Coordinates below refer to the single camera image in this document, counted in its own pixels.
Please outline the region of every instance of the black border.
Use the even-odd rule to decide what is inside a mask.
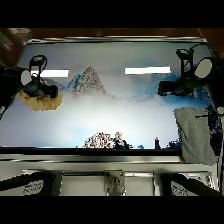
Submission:
[[[144,39],[144,37],[104,37],[104,38],[109,38],[109,39]],[[118,41],[111,41],[111,40],[98,40],[98,41],[91,41],[91,40],[81,40],[78,39],[78,41],[72,41],[72,39],[67,39],[69,41],[67,42],[62,42],[62,41],[55,41],[52,40],[53,42],[35,42],[35,43],[27,43],[22,52],[21,55],[17,61],[17,64],[19,63],[22,54],[25,51],[26,46],[28,45],[33,45],[33,44],[58,44],[58,43],[107,43],[107,42],[111,42],[111,43],[117,43],[117,42],[166,42],[166,43],[191,43],[191,44],[198,44],[201,43],[202,45],[207,45],[208,49],[211,53],[211,55],[214,57],[214,52],[211,49],[211,47],[209,46],[209,44],[207,42],[199,42],[199,41],[194,41],[194,42],[188,42],[186,40],[180,40],[180,41],[175,41],[175,40],[160,40],[160,41],[133,41],[133,40],[127,40],[127,41],[122,41],[122,40],[118,40]],[[215,155],[219,156],[221,149],[220,150],[214,150]],[[100,155],[100,156],[182,156],[182,151],[181,150],[176,150],[176,149],[128,149],[128,150],[124,150],[124,149],[86,149],[86,148],[36,148],[36,147],[1,147],[0,146],[0,154],[24,154],[24,155],[79,155],[79,156],[96,156],[96,155]]]

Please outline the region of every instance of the mountain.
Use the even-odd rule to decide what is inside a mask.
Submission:
[[[63,92],[66,89],[62,84],[60,84],[58,82],[55,82],[52,79],[45,78],[44,81],[45,81],[46,84],[57,86],[59,92]]]
[[[67,90],[75,96],[80,96],[92,91],[105,95],[108,94],[97,72],[92,67],[87,68],[81,75],[75,75],[68,84]]]

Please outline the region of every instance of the sky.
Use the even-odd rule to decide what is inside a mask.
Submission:
[[[166,99],[155,94],[145,97],[152,83],[152,74],[130,76],[126,67],[170,66],[180,74],[177,48],[188,49],[190,43],[61,43],[26,46],[18,66],[28,68],[34,55],[48,58],[46,69],[68,69],[68,78],[54,78],[67,86],[74,75],[93,67],[105,90],[117,97],[87,95],[74,98],[64,93],[56,111],[32,111],[16,98],[0,121],[2,146],[81,147],[97,132],[112,136],[120,131],[136,148],[154,148],[154,139],[165,147],[178,138],[173,110],[186,105],[204,106],[199,101]],[[206,46],[195,48],[195,63],[209,56]],[[140,100],[122,100],[138,96]]]

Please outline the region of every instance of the tabletop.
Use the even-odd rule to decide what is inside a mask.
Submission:
[[[18,66],[28,68],[34,55],[45,55],[48,64],[43,79],[58,86],[63,100],[56,110],[33,111],[16,97],[0,121],[0,145],[85,148],[92,146],[88,142],[93,139],[107,138],[108,142],[125,140],[128,148],[133,149],[177,148],[174,109],[211,110],[207,90],[197,88],[187,97],[159,96],[157,90],[160,81],[180,77],[176,50],[189,49],[195,44],[156,41],[27,44]],[[208,56],[211,56],[208,47],[198,46],[194,64]],[[170,67],[170,72],[125,74],[127,68],[149,67]],[[61,70],[68,71],[68,76]],[[210,122],[211,133],[220,134],[219,122]]]

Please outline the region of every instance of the metal bracket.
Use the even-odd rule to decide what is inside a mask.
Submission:
[[[123,170],[105,171],[104,189],[107,196],[125,196],[125,172]]]

